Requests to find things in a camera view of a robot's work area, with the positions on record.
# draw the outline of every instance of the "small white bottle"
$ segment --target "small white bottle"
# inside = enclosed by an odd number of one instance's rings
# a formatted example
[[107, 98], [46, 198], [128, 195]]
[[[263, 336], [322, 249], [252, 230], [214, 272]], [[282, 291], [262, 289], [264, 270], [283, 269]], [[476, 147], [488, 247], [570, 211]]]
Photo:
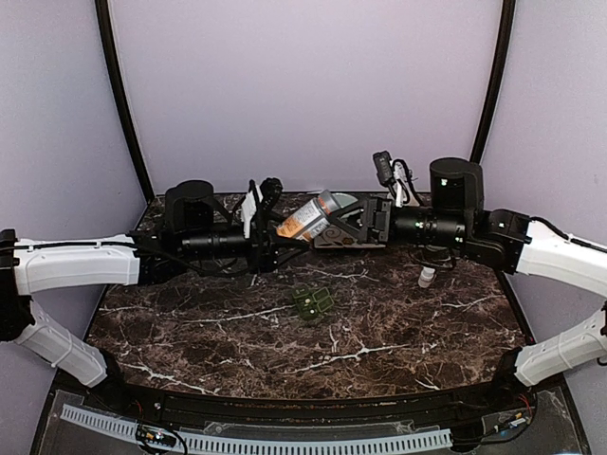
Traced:
[[419, 280], [417, 280], [417, 284], [419, 287], [423, 287], [424, 289], [430, 287], [434, 279], [436, 278], [436, 270], [429, 267], [424, 267], [421, 269], [421, 273], [419, 274]]

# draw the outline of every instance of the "spray can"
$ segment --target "spray can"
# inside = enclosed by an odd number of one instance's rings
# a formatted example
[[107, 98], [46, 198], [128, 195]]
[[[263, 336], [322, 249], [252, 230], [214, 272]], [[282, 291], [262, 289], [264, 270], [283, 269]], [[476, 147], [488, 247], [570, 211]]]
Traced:
[[325, 190], [284, 220], [276, 228], [276, 233], [282, 237], [310, 242], [329, 227], [327, 215], [337, 209], [341, 209], [340, 203], [330, 191]]

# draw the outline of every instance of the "black clamp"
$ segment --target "black clamp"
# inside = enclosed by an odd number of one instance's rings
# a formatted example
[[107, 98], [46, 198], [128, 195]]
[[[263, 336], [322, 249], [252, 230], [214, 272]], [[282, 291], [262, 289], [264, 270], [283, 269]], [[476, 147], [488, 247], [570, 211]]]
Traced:
[[29, 311], [30, 296], [17, 292], [14, 257], [17, 238], [14, 229], [0, 232], [0, 341], [13, 341], [35, 320]]
[[[379, 197], [363, 198], [328, 215], [329, 222], [360, 242], [385, 244], [390, 232], [392, 201]], [[351, 220], [355, 213], [356, 220]]]

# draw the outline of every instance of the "small green object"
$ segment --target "small green object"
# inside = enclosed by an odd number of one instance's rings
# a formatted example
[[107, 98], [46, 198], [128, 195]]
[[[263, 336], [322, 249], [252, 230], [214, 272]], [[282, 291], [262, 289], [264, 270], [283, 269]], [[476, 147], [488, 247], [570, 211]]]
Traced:
[[331, 293], [326, 287], [316, 291], [302, 288], [293, 291], [295, 307], [301, 319], [313, 320], [326, 313], [333, 307]]

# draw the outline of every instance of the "light purple wall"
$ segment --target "light purple wall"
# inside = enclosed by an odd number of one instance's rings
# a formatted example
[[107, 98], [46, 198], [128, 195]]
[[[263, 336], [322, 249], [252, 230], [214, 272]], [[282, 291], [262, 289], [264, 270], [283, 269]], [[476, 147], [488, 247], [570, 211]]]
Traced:
[[[94, 2], [0, 3], [0, 229], [113, 235], [144, 208], [111, 95]], [[36, 296], [81, 336], [100, 289]], [[0, 345], [0, 451], [27, 454], [54, 372]]]
[[431, 160], [469, 155], [501, 3], [112, 1], [156, 192], [374, 190], [384, 149], [427, 188]]
[[[552, 220], [607, 244], [607, 3], [519, 2], [489, 136], [487, 207]], [[546, 279], [515, 277], [538, 339], [594, 313], [602, 299]], [[593, 453], [607, 453], [607, 369], [567, 375]]]

